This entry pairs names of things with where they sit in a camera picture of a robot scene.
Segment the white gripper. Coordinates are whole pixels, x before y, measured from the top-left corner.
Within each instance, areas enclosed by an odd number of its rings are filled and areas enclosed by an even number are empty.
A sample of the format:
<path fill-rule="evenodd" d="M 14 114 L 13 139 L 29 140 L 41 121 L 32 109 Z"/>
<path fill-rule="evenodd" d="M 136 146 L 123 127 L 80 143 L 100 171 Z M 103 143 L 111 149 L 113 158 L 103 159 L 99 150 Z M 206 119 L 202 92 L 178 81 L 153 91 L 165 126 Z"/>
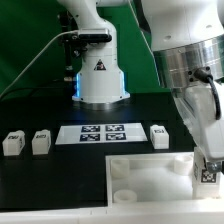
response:
<path fill-rule="evenodd" d="M 173 91 L 177 110 L 188 128 L 195 144 L 201 149 L 209 173 L 222 170 L 224 161 L 224 85 L 214 83 L 221 106 L 221 118 L 216 119 L 216 106 L 209 85 L 196 86 Z"/>

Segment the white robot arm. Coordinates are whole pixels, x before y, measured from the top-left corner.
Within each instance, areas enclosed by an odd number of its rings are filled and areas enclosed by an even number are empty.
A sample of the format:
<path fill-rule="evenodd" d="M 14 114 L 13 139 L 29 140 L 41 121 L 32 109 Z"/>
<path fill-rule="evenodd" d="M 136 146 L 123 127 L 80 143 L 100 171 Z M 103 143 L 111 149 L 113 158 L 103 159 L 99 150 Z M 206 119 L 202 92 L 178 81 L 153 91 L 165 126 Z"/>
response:
<path fill-rule="evenodd" d="M 57 0 L 75 19 L 76 36 L 87 51 L 78 73 L 76 100 L 105 104 L 128 94 L 117 61 L 117 32 L 99 7 L 128 0 Z M 184 124 L 200 149 L 205 167 L 224 163 L 224 27 L 218 0 L 133 0 L 137 21 L 152 38 L 160 85 L 172 95 Z"/>

